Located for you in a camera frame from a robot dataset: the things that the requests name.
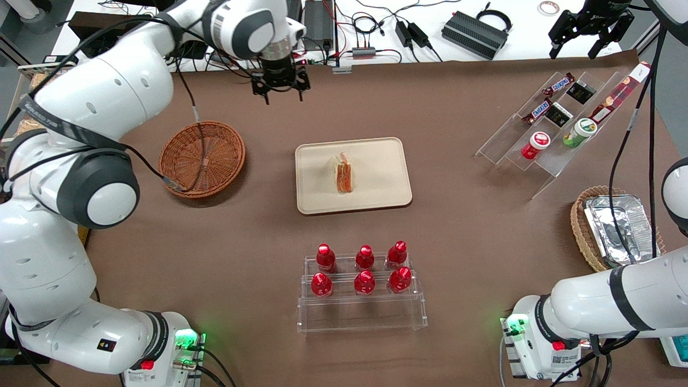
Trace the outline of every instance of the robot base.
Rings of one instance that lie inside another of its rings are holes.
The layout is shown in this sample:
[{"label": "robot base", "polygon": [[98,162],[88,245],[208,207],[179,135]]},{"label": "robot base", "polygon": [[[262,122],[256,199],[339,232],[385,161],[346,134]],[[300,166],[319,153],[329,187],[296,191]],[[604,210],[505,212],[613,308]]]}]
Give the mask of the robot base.
[{"label": "robot base", "polygon": [[[506,343],[513,341],[515,354],[526,376],[529,379],[554,381],[581,358],[581,346],[563,351],[555,351],[552,348],[552,344],[540,333],[535,322],[535,304],[539,299],[537,295],[528,295],[520,299],[514,306],[513,313],[502,324],[506,331],[505,335],[513,329],[521,331],[519,335],[506,337]],[[561,381],[576,381],[578,376],[579,373],[574,372]]]},{"label": "robot base", "polygon": [[162,316],[169,325],[167,345],[161,356],[150,370],[126,370],[122,373],[126,387],[183,387],[195,386],[189,383],[189,373],[195,371],[178,370],[172,367],[175,360],[198,361],[197,353],[181,349],[181,345],[204,344],[204,335],[191,329],[187,320],[175,312],[163,312]]}]

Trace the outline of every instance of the woven bread basket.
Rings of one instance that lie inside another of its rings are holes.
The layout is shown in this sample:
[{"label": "woven bread basket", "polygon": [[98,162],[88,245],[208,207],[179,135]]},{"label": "woven bread basket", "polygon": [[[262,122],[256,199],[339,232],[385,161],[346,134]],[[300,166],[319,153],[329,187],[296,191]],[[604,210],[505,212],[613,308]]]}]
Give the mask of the woven bread basket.
[{"label": "woven bread basket", "polygon": [[161,174],[184,190],[189,189],[181,192],[165,185],[168,191],[182,198],[207,198],[227,188],[239,175],[246,158],[244,141],[232,127],[217,121],[202,121],[200,125],[205,157],[198,124],[193,123],[167,141],[158,160]]},{"label": "woven bread basket", "polygon": [[[614,188],[612,192],[614,195],[622,195],[626,193],[626,191],[618,188]],[[597,249],[597,242],[595,242],[595,237],[592,235],[592,231],[588,225],[588,219],[585,217],[585,213],[583,212],[583,201],[593,196],[608,194],[609,188],[606,185],[598,185],[588,188],[581,193],[571,207],[571,228],[573,230],[573,236],[576,237],[576,243],[578,243],[578,248],[581,250],[583,257],[586,261],[588,261],[588,264],[592,266],[595,271],[609,270],[611,267],[605,263],[604,259],[600,255],[599,250]],[[659,235],[659,232],[657,233],[657,246],[659,246],[659,251],[661,254],[667,253],[665,250],[664,241],[662,240],[662,236]]]}]

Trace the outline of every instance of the tape roll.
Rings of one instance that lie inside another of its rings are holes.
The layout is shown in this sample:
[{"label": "tape roll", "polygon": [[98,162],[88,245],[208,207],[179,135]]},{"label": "tape roll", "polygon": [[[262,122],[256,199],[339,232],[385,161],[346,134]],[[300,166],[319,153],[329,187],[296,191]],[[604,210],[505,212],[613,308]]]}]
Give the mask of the tape roll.
[{"label": "tape roll", "polygon": [[537,11],[544,16],[555,16],[559,10],[559,4],[554,1],[543,1],[537,6]]}]

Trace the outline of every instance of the clear acrylic shelf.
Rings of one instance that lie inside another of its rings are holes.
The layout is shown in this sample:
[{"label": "clear acrylic shelf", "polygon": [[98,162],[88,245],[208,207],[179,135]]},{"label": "clear acrylic shelf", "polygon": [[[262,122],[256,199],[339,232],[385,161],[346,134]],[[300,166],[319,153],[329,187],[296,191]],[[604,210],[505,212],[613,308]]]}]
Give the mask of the clear acrylic shelf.
[{"label": "clear acrylic shelf", "polygon": [[[371,271],[376,286],[371,294],[355,293],[354,278],[358,275],[354,266],[356,256],[342,255],[336,259],[337,273],[328,274],[332,280],[333,294],[325,298],[316,297],[310,289],[311,279],[319,270],[315,256],[305,257],[299,291],[299,333],[389,328],[418,330],[428,325],[425,297],[416,271],[411,271],[411,286],[402,293],[390,293],[387,280],[392,271],[384,268],[387,254],[375,252],[374,255],[375,264]],[[406,266],[412,269],[410,257]]]},{"label": "clear acrylic shelf", "polygon": [[[585,104],[579,103],[573,97],[566,94],[570,85],[563,87],[555,95],[549,97],[552,103],[560,104],[573,115],[566,124],[559,127],[547,117],[539,118],[532,126],[524,123],[522,118],[531,113],[544,101],[546,96],[542,93],[542,90],[560,81],[563,77],[564,74],[560,72],[554,73],[535,92],[533,97],[516,114],[511,116],[475,153],[476,156],[479,154],[485,156],[496,165],[506,159],[522,171],[528,171],[533,165],[536,165],[538,169],[544,170],[549,177],[533,195],[533,198],[549,187],[559,177],[559,174],[566,168],[568,163],[581,151],[585,143],[596,136],[595,134],[575,148],[568,147],[563,143],[563,137],[570,131],[571,127],[579,119],[591,115],[595,107],[607,98],[610,92],[625,79],[626,75],[615,72],[607,82],[603,82],[590,73],[584,72],[576,80],[584,82],[596,90],[595,94]],[[614,112],[605,118],[599,125],[597,133],[604,128],[613,115]],[[552,142],[547,149],[539,152],[535,159],[529,160],[521,155],[521,148],[535,132],[547,133]]]}]

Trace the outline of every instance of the white lid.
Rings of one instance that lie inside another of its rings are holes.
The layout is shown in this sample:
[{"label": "white lid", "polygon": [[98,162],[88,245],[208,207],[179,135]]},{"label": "white lid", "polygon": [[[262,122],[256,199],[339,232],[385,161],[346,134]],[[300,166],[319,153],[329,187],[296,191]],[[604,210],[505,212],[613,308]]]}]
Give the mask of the white lid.
[{"label": "white lid", "polygon": [[574,128],[576,133],[582,137],[590,137],[597,133],[597,124],[589,118],[581,118]]},{"label": "white lid", "polygon": [[545,132],[535,132],[530,137],[530,146],[543,150],[550,145],[550,137]]}]

